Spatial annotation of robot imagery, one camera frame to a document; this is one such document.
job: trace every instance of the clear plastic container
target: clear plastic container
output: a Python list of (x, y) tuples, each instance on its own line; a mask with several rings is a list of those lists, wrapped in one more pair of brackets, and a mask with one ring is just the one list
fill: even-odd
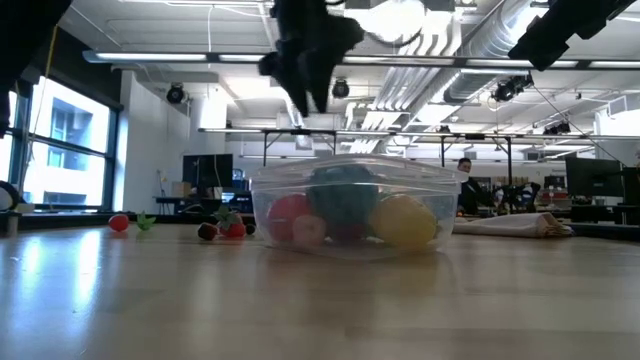
[(465, 173), (338, 155), (251, 174), (256, 224), (272, 247), (345, 259), (434, 250), (451, 236)]

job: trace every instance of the container lid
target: container lid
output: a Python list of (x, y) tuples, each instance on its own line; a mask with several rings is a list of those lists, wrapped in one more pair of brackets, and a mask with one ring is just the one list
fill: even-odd
[(377, 184), (459, 193), (463, 172), (381, 155), (346, 154), (269, 166), (250, 172), (252, 189)]

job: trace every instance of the wooden table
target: wooden table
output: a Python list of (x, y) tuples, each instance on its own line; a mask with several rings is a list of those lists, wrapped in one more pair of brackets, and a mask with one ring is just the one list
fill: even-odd
[(0, 359), (638, 359), (640, 248), (460, 237), (370, 263), (196, 226), (0, 239)]

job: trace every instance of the yellow ball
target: yellow ball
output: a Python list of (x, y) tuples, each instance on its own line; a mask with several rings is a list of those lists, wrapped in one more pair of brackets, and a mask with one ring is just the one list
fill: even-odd
[(369, 224), (378, 238), (405, 250), (425, 248), (438, 227), (431, 210), (408, 195), (392, 195), (380, 201)]

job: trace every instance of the white cloth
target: white cloth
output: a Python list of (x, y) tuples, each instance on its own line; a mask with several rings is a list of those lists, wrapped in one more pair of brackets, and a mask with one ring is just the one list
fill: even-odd
[(524, 238), (559, 238), (573, 235), (570, 227), (562, 225), (549, 213), (506, 215), (469, 222), (456, 219), (453, 232)]

